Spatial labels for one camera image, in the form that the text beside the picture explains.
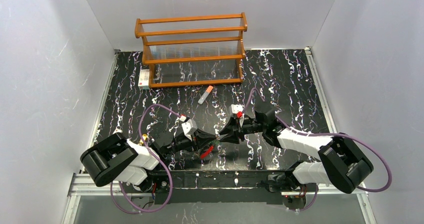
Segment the red white keyring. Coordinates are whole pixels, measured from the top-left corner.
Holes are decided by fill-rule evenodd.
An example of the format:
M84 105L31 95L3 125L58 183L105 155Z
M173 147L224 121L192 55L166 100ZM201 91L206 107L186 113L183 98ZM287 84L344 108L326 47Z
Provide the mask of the red white keyring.
M203 151L200 155L200 159L204 159L206 158L214 149L214 146L211 145L210 147L208 147L205 151Z

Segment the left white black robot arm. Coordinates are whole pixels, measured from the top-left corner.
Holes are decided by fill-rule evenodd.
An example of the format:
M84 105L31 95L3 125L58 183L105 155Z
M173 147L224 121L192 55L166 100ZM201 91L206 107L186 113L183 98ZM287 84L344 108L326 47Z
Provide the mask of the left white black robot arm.
M161 160L179 151L202 152L216 141L216 136L200 129L192 135L182 130L170 142L156 139L149 147L135 144L117 132L87 149L80 161L97 187L108 185L114 180L140 185L147 178L147 170L153 170Z

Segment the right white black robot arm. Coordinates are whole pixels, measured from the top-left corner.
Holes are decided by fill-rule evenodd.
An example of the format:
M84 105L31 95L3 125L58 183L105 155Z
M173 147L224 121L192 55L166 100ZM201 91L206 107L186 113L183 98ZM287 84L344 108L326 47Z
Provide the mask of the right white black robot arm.
M343 193L352 193L374 170L374 166L355 142L335 135L313 135L284 124L275 108L266 102L255 105L254 117L247 116L243 105L231 105L231 116L219 132L221 142L240 144L248 134L261 133L267 144L294 150L316 159L297 161L282 174L262 181L269 190L296 189L307 184L333 185Z

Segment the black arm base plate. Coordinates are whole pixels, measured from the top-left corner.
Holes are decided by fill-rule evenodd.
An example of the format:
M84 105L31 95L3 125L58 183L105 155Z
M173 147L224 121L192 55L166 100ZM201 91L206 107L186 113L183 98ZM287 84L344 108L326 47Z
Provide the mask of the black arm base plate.
M154 204L163 204L172 191L169 203L236 203L264 202L287 204L289 208L303 208L307 194L315 191L313 184L295 187L285 182L284 171L275 170L221 170L221 171L171 171L170 183L165 171L149 171L140 185L125 184L131 196L145 193Z

